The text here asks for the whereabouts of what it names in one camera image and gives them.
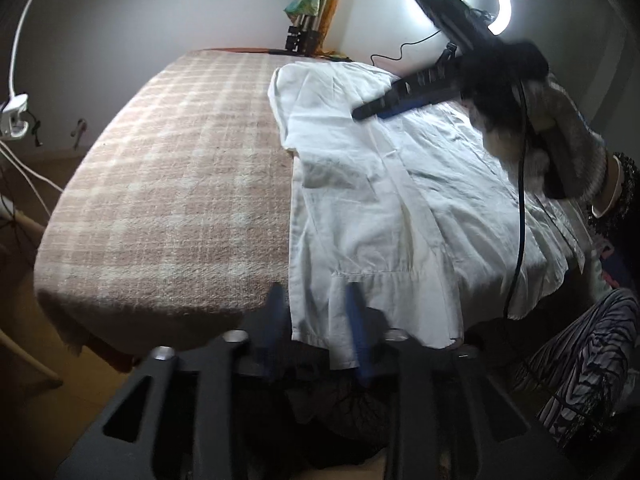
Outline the gloved right hand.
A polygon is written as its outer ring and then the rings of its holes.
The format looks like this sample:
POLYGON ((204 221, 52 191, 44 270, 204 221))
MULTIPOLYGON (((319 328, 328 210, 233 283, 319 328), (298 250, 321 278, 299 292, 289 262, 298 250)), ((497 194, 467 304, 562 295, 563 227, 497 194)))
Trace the gloved right hand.
POLYGON ((550 200, 596 198, 608 153, 552 74, 512 88, 489 88, 468 102, 471 125, 513 183, 550 200))

